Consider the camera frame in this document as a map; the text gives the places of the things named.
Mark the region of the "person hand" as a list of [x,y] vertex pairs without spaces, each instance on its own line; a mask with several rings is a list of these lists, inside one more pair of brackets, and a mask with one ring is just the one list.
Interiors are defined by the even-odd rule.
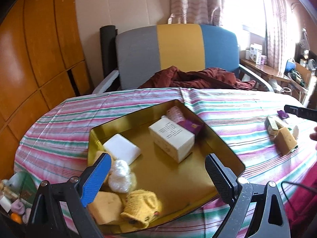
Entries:
[[314,128],[314,132],[309,135],[310,139],[317,141],[317,127]]

